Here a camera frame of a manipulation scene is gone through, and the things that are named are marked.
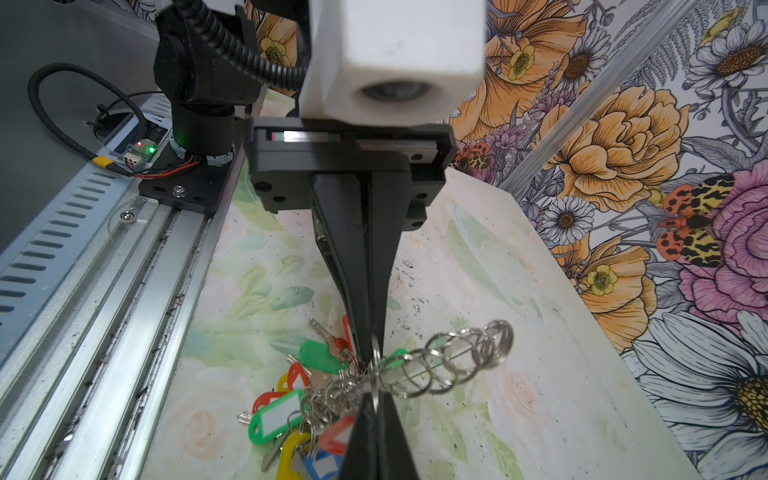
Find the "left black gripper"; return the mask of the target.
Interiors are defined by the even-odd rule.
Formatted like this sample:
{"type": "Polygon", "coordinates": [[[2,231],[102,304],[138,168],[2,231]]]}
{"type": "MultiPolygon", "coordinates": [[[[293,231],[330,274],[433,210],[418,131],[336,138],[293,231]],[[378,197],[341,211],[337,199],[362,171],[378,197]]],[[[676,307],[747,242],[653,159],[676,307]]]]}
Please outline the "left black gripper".
{"type": "Polygon", "coordinates": [[[311,185],[356,350],[363,363],[370,363],[374,342],[384,344],[389,281],[402,229],[414,231],[426,222],[426,208],[457,154],[453,129],[257,118],[244,147],[250,182],[265,210],[308,209],[311,185]],[[396,168],[403,171],[372,173],[396,168]],[[365,173],[372,174],[364,219],[363,190],[354,174],[365,173]]]}

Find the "metal key organizer plate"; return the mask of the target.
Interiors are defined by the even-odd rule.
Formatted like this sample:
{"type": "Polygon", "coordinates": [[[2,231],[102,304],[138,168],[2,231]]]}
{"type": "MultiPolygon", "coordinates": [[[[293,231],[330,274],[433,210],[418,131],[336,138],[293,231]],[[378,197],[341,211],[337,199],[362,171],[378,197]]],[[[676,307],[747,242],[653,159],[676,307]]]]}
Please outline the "metal key organizer plate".
{"type": "Polygon", "coordinates": [[[435,334],[422,348],[379,356],[366,366],[354,364],[327,386],[310,389],[299,412],[310,429],[324,431],[356,413],[367,393],[389,393],[404,400],[449,393],[503,364],[514,340],[513,326],[501,319],[435,334]]]}

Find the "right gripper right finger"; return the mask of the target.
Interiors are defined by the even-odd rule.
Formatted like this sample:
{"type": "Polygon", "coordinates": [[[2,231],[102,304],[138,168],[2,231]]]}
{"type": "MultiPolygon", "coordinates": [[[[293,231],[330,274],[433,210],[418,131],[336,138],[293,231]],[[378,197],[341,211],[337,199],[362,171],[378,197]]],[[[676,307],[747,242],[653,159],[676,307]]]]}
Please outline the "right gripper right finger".
{"type": "Polygon", "coordinates": [[[376,413],[377,479],[419,480],[403,425],[389,393],[379,395],[376,413]]]}

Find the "red tagged key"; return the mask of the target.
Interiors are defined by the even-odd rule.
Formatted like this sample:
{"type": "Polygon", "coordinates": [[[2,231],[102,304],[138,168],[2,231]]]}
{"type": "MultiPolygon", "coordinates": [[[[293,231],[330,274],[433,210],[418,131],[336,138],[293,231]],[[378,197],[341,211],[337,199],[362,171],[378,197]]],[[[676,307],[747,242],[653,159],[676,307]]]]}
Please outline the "red tagged key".
{"type": "Polygon", "coordinates": [[[329,454],[344,457],[352,436],[355,422],[355,415],[348,415],[340,418],[318,437],[319,449],[329,454]]]}

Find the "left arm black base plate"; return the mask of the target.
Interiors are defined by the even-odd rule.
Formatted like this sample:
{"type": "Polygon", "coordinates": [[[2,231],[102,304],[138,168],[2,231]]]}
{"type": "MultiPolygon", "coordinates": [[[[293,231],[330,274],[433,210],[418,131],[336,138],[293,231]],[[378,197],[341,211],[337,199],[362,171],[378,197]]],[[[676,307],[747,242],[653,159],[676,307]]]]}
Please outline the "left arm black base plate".
{"type": "Polygon", "coordinates": [[[196,157],[196,165],[183,171],[154,180],[141,180],[138,194],[162,205],[212,216],[218,210],[240,151],[241,146],[235,143],[233,158],[226,165],[211,166],[204,157],[196,157]]]}

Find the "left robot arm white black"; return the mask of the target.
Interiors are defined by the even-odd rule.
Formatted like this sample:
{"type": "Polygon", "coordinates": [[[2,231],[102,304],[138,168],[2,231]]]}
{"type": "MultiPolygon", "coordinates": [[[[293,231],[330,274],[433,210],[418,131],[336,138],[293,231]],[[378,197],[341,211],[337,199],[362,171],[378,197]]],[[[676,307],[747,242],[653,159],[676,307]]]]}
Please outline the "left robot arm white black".
{"type": "MultiPolygon", "coordinates": [[[[175,1],[158,17],[154,75],[172,104],[174,141],[211,162],[229,151],[234,114],[262,88],[306,92],[307,70],[262,58],[242,9],[217,13],[175,1]]],[[[333,120],[254,120],[246,130],[250,181],[272,213],[308,210],[339,289],[356,351],[370,363],[384,343],[390,275],[403,232],[420,228],[455,157],[446,124],[349,125],[333,120]]]]}

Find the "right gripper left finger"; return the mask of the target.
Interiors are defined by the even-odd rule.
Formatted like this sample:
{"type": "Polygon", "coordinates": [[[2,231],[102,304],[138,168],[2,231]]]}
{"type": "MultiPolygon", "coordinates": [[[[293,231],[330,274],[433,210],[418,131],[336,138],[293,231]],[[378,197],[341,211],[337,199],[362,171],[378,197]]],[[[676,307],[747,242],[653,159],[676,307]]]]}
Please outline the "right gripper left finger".
{"type": "Polygon", "coordinates": [[[372,395],[362,403],[344,455],[340,480],[375,480],[379,478],[378,418],[372,395]]]}

